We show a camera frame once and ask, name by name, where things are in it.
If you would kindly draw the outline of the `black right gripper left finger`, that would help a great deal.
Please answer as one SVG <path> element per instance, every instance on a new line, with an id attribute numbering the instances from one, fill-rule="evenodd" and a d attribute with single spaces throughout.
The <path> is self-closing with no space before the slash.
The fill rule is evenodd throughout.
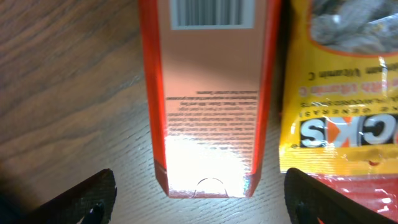
<path id="1" fill-rule="evenodd" d="M 19 223 L 100 223 L 111 220 L 117 196 L 111 169 L 103 169 L 18 220 Z"/>

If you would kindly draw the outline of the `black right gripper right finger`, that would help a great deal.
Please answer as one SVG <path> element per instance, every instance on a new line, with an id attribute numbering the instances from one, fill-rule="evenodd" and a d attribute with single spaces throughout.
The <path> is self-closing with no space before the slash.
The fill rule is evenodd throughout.
<path id="1" fill-rule="evenodd" d="M 296 168 L 286 172 L 284 194 L 293 224 L 397 224 Z"/>

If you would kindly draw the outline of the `red snack pouch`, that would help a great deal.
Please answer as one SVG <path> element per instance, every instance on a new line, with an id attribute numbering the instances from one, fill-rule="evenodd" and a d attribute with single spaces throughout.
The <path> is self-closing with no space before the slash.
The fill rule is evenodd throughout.
<path id="1" fill-rule="evenodd" d="M 358 204 L 397 221 L 397 175 L 321 175 L 312 177 Z"/>

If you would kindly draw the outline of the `yellow Hacks candy bag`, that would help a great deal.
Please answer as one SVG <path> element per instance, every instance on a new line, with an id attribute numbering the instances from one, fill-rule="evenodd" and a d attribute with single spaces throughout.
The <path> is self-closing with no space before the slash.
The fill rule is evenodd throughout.
<path id="1" fill-rule="evenodd" d="M 397 173 L 397 0 L 294 0 L 280 170 Z"/>

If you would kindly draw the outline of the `red orange snack box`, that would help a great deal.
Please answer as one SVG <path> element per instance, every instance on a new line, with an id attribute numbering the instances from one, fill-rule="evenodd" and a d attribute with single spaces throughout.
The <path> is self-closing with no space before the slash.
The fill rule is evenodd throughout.
<path id="1" fill-rule="evenodd" d="M 139 1 L 155 176 L 168 197 L 253 195 L 281 4 Z"/>

